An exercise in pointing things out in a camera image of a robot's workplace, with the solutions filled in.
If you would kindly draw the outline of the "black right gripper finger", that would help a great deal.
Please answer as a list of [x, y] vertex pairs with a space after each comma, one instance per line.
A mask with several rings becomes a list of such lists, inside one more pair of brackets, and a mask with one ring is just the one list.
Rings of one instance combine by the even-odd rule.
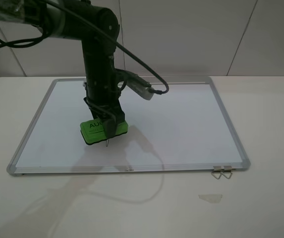
[[117, 122], [114, 119], [104, 120], [104, 132], [106, 138], [113, 138], [116, 136]]

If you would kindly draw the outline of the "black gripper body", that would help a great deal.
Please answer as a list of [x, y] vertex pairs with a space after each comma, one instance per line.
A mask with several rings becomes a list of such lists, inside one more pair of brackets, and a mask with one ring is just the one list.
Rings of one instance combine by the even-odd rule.
[[84, 97], [84, 102], [87, 104], [93, 119], [108, 120], [112, 119], [115, 122], [124, 122], [125, 113], [119, 102], [120, 96], [116, 96], [106, 102], [98, 103], [88, 97]]

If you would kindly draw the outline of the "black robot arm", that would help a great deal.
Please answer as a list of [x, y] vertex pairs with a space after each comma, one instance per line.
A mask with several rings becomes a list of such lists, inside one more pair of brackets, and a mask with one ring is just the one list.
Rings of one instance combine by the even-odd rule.
[[119, 104], [121, 88], [114, 67], [119, 35], [116, 15], [89, 0], [0, 0], [0, 21], [34, 26], [40, 37], [3, 41], [3, 47], [23, 49], [46, 38], [81, 41], [86, 72], [85, 102], [94, 119], [102, 123], [106, 138], [116, 135], [125, 121]]

